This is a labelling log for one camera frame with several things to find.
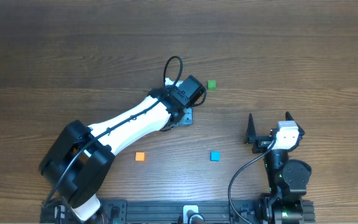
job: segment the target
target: blue cube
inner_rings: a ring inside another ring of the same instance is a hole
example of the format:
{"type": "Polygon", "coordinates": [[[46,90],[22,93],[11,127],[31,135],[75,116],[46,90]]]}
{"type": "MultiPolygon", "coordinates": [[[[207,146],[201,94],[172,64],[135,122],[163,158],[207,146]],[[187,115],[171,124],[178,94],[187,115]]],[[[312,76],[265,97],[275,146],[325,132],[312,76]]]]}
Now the blue cube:
{"type": "Polygon", "coordinates": [[[211,161],[219,161],[221,159],[220,152],[211,152],[211,161]]]}

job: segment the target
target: green block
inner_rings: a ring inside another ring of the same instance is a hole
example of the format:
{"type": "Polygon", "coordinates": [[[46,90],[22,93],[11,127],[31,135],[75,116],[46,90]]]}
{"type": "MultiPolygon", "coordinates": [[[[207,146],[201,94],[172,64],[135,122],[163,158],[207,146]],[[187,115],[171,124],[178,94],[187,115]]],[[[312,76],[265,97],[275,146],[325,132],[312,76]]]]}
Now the green block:
{"type": "Polygon", "coordinates": [[[208,80],[208,90],[216,90],[216,80],[208,80]]]}

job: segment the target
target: orange block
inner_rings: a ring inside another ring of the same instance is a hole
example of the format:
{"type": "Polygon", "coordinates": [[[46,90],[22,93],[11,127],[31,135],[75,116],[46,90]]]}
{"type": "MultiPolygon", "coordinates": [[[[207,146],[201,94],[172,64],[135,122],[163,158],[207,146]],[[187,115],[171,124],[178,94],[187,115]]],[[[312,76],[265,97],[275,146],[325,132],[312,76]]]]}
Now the orange block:
{"type": "Polygon", "coordinates": [[[146,154],[144,152],[136,152],[135,161],[145,161],[146,154]]]}

